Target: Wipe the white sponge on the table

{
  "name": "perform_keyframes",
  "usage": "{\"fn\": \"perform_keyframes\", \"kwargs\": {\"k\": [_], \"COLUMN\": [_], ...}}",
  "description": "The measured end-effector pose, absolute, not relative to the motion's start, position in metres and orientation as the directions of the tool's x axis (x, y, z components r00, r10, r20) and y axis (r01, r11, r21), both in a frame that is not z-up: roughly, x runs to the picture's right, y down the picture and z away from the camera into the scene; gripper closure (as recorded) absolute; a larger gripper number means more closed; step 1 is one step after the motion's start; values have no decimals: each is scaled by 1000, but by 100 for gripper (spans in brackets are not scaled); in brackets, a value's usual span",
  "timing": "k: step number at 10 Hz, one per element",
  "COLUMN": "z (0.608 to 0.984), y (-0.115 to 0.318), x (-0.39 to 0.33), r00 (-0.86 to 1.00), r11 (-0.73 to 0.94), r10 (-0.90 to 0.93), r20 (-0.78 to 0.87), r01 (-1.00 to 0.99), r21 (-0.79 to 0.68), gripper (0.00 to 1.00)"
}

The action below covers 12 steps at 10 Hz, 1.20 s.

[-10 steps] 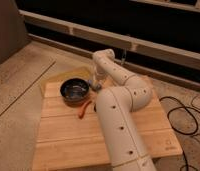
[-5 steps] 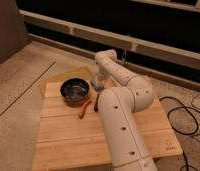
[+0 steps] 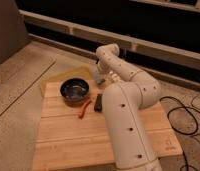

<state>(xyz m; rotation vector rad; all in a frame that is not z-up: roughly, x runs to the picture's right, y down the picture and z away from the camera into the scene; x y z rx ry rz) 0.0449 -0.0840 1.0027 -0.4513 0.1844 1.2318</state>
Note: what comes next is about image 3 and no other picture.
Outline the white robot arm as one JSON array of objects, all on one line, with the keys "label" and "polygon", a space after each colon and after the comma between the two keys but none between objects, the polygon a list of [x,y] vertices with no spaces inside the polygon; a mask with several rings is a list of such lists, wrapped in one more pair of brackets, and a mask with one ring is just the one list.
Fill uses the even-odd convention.
[{"label": "white robot arm", "polygon": [[107,86],[102,95],[105,117],[118,171],[162,171],[147,136],[139,110],[159,101],[160,84],[146,71],[118,57],[117,44],[96,50],[101,74],[116,73],[121,81]]}]

